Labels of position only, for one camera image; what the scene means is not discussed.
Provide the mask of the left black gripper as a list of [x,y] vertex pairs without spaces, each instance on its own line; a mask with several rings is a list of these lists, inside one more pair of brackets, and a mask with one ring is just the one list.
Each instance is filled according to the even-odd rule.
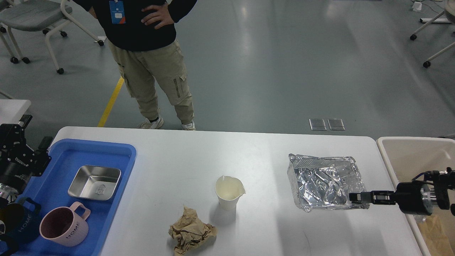
[[53,138],[44,137],[33,152],[27,145],[25,128],[32,115],[24,114],[19,124],[1,124],[1,195],[18,196],[22,194],[32,177],[41,177],[51,161],[48,148]]

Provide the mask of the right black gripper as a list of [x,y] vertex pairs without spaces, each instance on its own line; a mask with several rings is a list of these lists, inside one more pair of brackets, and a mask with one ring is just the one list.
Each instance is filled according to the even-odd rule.
[[354,204],[398,204],[404,214],[427,215],[433,213],[430,188],[421,182],[401,182],[393,191],[371,191],[349,193],[349,200]]

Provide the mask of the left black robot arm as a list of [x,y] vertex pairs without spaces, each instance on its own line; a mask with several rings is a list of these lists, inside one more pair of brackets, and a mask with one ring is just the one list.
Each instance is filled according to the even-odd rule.
[[32,115],[24,114],[19,124],[1,124],[1,208],[14,202],[24,192],[31,177],[41,177],[52,159],[48,151],[53,141],[51,136],[45,136],[36,150],[28,146],[25,129],[31,120]]

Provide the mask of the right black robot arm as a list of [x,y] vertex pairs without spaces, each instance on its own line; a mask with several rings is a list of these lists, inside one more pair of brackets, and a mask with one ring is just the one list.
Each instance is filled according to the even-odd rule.
[[350,193],[348,199],[353,204],[372,203],[376,205],[398,204],[404,214],[433,214],[434,206],[450,210],[454,214],[454,204],[450,203],[448,191],[455,189],[454,171],[426,171],[419,173],[411,182],[399,182],[396,191],[371,191]]

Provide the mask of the person's right hand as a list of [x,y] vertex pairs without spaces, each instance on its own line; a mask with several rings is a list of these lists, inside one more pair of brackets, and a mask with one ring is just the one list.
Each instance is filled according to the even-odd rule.
[[96,15],[96,12],[95,12],[93,6],[91,6],[91,7],[89,8],[88,13],[89,13],[93,18],[97,19],[97,15]]

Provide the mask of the person's left hand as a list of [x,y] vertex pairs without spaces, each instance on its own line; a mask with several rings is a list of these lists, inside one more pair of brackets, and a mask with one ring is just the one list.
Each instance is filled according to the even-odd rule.
[[157,23],[154,25],[154,29],[156,30],[167,25],[175,24],[175,21],[172,19],[169,13],[168,6],[169,3],[165,2],[163,5],[149,5],[145,8],[142,8],[142,12],[153,12],[147,14],[143,19],[141,19],[141,22],[146,26]]

